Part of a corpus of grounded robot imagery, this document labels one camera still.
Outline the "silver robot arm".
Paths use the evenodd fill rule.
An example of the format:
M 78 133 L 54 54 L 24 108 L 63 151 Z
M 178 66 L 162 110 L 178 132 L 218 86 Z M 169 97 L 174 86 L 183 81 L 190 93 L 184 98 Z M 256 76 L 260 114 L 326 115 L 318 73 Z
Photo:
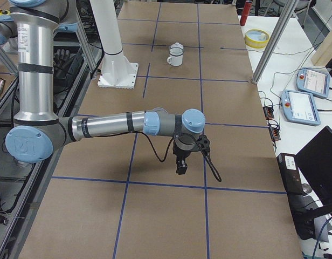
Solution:
M 53 109 L 53 38 L 61 25 L 77 27 L 75 1 L 11 1 L 17 25 L 19 112 L 5 145 L 18 161 L 37 163 L 53 152 L 83 138 L 140 133 L 146 137 L 171 137 L 168 149 L 176 156 L 176 172 L 187 170 L 192 152 L 209 154 L 203 135 L 204 114 L 196 109 L 171 114 L 162 108 L 126 112 L 106 117 L 59 117 Z

